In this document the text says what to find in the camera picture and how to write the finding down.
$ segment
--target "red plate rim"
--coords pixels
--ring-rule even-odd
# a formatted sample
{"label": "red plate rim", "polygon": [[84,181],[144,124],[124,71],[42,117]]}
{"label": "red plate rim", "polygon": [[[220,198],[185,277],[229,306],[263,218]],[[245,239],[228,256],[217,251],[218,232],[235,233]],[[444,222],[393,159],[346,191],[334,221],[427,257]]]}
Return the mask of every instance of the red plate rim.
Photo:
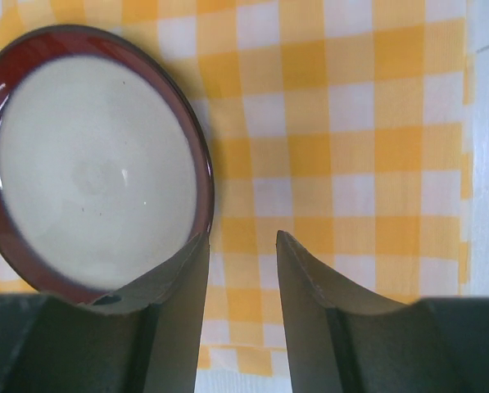
{"label": "red plate rim", "polygon": [[[186,135],[197,178],[197,208],[190,238],[209,232],[215,205],[213,168],[201,126],[188,100],[162,67],[140,48],[104,30],[83,25],[55,25],[33,30],[0,51],[0,123],[7,99],[32,71],[64,56],[96,56],[116,61],[144,78],[166,101]],[[32,287],[77,303],[106,291],[85,287],[45,264],[22,238],[0,191],[0,253]]]}

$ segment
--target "tablecloth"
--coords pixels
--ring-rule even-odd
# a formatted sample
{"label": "tablecloth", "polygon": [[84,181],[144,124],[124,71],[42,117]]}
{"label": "tablecloth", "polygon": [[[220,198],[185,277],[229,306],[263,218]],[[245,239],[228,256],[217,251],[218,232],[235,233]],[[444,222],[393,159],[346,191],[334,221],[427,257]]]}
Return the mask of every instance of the tablecloth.
{"label": "tablecloth", "polygon": [[[78,23],[175,78],[216,212],[200,368],[287,376],[277,230],[397,300],[468,281],[466,0],[0,0],[0,49]],[[0,291],[30,290],[0,256]]]}

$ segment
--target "checkered tablecloth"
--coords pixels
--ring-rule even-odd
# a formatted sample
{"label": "checkered tablecloth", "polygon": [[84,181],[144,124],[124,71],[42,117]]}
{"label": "checkered tablecloth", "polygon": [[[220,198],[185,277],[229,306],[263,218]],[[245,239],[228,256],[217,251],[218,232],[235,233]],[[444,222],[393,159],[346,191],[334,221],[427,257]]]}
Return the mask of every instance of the checkered tablecloth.
{"label": "checkered tablecloth", "polygon": [[[216,176],[201,368],[287,375],[275,234],[392,298],[468,280],[466,0],[0,0],[0,49],[108,29],[191,101]],[[0,291],[28,289],[0,257]]]}

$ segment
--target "plate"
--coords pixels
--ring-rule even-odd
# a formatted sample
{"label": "plate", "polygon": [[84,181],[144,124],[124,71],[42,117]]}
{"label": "plate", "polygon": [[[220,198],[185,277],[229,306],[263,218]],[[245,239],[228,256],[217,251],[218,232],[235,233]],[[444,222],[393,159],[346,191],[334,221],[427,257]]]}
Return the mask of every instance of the plate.
{"label": "plate", "polygon": [[209,232],[211,160],[166,72],[122,38],[38,29],[0,52],[0,253],[89,302]]}

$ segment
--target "white plate center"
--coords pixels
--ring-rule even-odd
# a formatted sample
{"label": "white plate center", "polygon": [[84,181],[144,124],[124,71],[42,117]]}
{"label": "white plate center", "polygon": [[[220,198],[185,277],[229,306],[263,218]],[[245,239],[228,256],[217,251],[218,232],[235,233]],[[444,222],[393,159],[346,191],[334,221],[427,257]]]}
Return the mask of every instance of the white plate center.
{"label": "white plate center", "polygon": [[0,127],[3,199],[43,260],[116,289],[188,240],[197,204],[188,141],[161,95],[113,61],[64,57],[11,95]]}

